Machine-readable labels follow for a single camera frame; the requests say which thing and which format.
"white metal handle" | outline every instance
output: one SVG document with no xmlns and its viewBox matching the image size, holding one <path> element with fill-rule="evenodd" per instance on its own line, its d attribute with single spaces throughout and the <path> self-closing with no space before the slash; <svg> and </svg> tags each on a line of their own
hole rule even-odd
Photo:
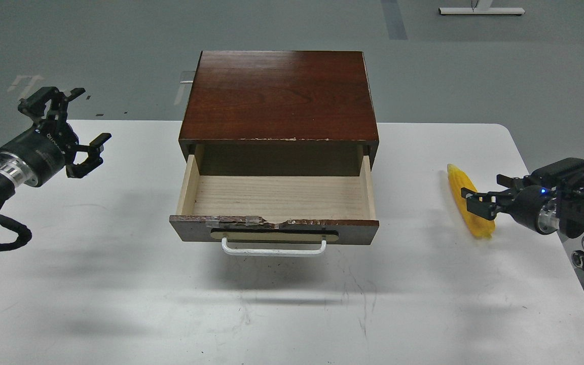
<svg viewBox="0 0 584 365">
<path fill-rule="evenodd" d="M 321 247 L 318 249 L 258 249 L 258 248 L 231 248 L 227 245 L 227 236 L 222 237 L 222 250 L 233 256 L 278 256 L 278 257 L 309 257 L 317 256 L 326 251 L 326 236 L 321 238 Z"/>
</svg>

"gray floor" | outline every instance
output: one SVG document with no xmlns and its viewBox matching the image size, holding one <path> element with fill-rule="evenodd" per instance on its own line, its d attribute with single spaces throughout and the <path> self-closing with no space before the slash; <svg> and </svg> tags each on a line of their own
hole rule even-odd
<svg viewBox="0 0 584 365">
<path fill-rule="evenodd" d="M 378 122 L 499 123 L 529 169 L 584 158 L 584 2 L 493 3 L 521 17 L 436 11 L 466 5 L 0 0 L 0 145 L 29 126 L 17 101 L 40 86 L 87 89 L 70 118 L 180 120 L 180 75 L 202 49 L 334 49 L 364 51 Z"/>
</svg>

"open drawer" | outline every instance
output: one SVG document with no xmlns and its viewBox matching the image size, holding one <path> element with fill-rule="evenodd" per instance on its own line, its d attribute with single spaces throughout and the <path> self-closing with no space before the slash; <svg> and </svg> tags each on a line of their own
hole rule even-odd
<svg viewBox="0 0 584 365">
<path fill-rule="evenodd" d="M 170 222 L 183 241 L 371 244 L 371 163 L 355 144 L 197 145 Z"/>
<path fill-rule="evenodd" d="M 378 230 L 362 52 L 203 51 L 178 141 L 184 241 L 368 245 Z"/>
</svg>

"white table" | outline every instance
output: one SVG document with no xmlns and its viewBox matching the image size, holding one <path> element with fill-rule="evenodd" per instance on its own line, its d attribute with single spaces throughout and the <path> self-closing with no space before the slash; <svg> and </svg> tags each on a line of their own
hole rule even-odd
<svg viewBox="0 0 584 365">
<path fill-rule="evenodd" d="M 0 253 L 0 363 L 584 363 L 557 236 L 503 215 L 475 240 L 450 196 L 448 163 L 480 190 L 527 173 L 499 125 L 380 124 L 373 245 L 294 259 L 179 240 L 179 122 L 71 123 L 113 137 L 90 176 L 2 210 L 34 238 Z"/>
</svg>

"robotic arm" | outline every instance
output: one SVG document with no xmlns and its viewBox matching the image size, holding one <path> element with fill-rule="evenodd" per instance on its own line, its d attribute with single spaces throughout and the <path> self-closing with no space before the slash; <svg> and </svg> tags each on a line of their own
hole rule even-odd
<svg viewBox="0 0 584 365">
<path fill-rule="evenodd" d="M 0 209 L 19 185 L 41 187 L 64 167 L 67 176 L 82 178 L 102 164 L 102 144 L 112 135 L 102 133 L 89 145 L 81 145 L 67 123 L 69 102 L 84 92 L 83 88 L 75 88 L 67 96 L 58 88 L 44 87 L 19 101 L 18 110 L 31 118 L 33 126 L 0 147 Z M 87 152 L 87 159 L 74 164 L 78 152 Z M 23 247 L 32 237 L 26 226 L 1 214 L 0 225 L 18 234 L 14 242 L 0 243 L 0 251 Z"/>
<path fill-rule="evenodd" d="M 560 160 L 523 178 L 497 175 L 497 183 L 507 189 L 477 193 L 462 188 L 468 212 L 487 220 L 509 213 L 515 222 L 540 234 L 560 230 L 576 238 L 584 233 L 584 160 Z M 572 262 L 584 270 L 584 237 L 582 248 L 572 254 Z"/>
</svg>

